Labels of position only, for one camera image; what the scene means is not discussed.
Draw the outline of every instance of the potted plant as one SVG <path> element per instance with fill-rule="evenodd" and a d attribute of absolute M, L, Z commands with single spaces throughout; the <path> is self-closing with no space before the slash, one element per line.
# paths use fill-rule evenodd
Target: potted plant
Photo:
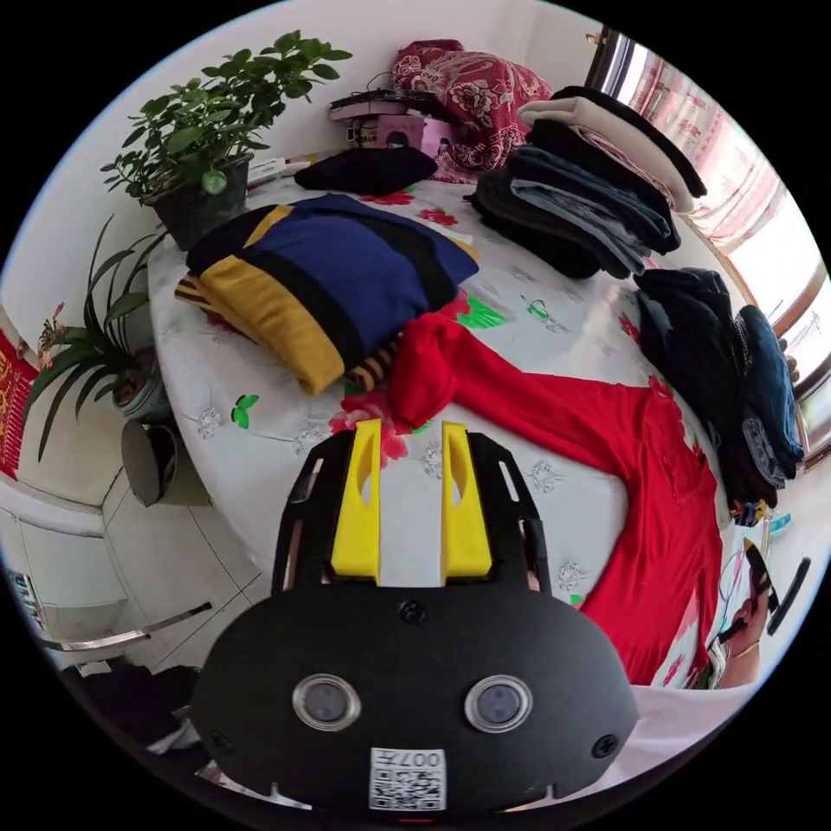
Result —
<path fill-rule="evenodd" d="M 258 55 L 241 49 L 225 55 L 172 92 L 147 101 L 131 116 L 133 130 L 122 151 L 101 168 L 112 173 L 110 190 L 151 205 L 182 250 L 208 231 L 242 213 L 248 162 L 259 139 L 285 109 L 284 99 L 306 98 L 312 85 L 334 81 L 326 61 L 344 61 L 349 52 L 316 38 L 289 32 Z M 140 139 L 142 150 L 128 150 Z"/>
<path fill-rule="evenodd" d="M 104 381 L 106 383 L 95 393 L 93 399 L 98 401 L 107 393 L 111 393 L 113 404 L 126 418 L 153 422 L 165 418 L 171 412 L 155 350 L 149 346 L 132 351 L 126 332 L 127 316 L 141 308 L 148 300 L 146 293 L 132 290 L 133 282 L 147 269 L 147 257 L 167 234 L 142 237 L 129 248 L 107 257 L 100 265 L 96 265 L 101 241 L 112 220 L 110 217 L 106 221 L 95 244 L 87 277 L 84 326 L 66 326 L 58 321 L 63 303 L 55 309 L 52 319 L 43 325 L 37 350 L 38 375 L 32 383 L 23 409 L 24 426 L 32 404 L 43 391 L 60 378 L 63 378 L 63 383 L 55 393 L 43 424 L 41 444 L 37 452 L 38 461 L 43 457 L 58 408 L 70 389 L 84 376 L 87 378 L 75 400 L 76 418 L 95 387 Z M 135 254 L 138 245 L 146 240 L 151 242 L 133 262 L 124 286 L 116 296 L 115 282 L 119 268 Z M 104 318 L 99 319 L 93 292 L 108 273 L 110 284 L 106 293 L 106 312 Z"/>

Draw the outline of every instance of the sticker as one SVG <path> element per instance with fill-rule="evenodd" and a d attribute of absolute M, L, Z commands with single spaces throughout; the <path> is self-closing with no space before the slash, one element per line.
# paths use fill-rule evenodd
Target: sticker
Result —
<path fill-rule="evenodd" d="M 444 750 L 373 747 L 370 753 L 370 808 L 378 811 L 445 809 Z"/>
<path fill-rule="evenodd" d="M 236 399 L 236 406 L 231 410 L 231 421 L 237 427 L 247 430 L 251 423 L 248 411 L 260 400 L 259 396 L 240 396 Z"/>

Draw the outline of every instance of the ceramic flower pot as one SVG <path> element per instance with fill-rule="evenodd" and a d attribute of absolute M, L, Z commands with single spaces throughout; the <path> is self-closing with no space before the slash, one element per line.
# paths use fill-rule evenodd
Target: ceramic flower pot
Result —
<path fill-rule="evenodd" d="M 161 422 L 171 414 L 171 403 L 164 389 L 162 372 L 153 349 L 143 350 L 139 356 L 145 362 L 145 380 L 135 390 L 113 393 L 113 404 L 121 415 L 132 422 L 143 424 Z"/>

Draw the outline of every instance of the person's arm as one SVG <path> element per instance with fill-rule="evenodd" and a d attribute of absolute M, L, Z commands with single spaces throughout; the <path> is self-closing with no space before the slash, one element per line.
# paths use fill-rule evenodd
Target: person's arm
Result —
<path fill-rule="evenodd" d="M 734 686 L 752 684 L 759 676 L 759 645 L 750 649 L 750 652 L 732 657 L 727 655 L 725 673 L 718 683 L 719 690 L 730 689 Z"/>
<path fill-rule="evenodd" d="M 756 610 L 748 599 L 736 613 L 733 622 L 744 620 L 745 626 L 727 641 L 727 663 L 718 689 L 751 684 L 759 676 L 759 641 L 768 617 L 768 593 L 756 597 Z"/>

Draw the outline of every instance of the black beanie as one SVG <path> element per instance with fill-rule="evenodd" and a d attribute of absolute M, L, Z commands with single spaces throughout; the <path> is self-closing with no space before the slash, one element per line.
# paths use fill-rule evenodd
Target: black beanie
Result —
<path fill-rule="evenodd" d="M 294 174 L 308 190 L 342 190 L 366 196 L 388 196 L 429 179 L 438 165 L 415 147 L 372 150 L 353 147 Z"/>

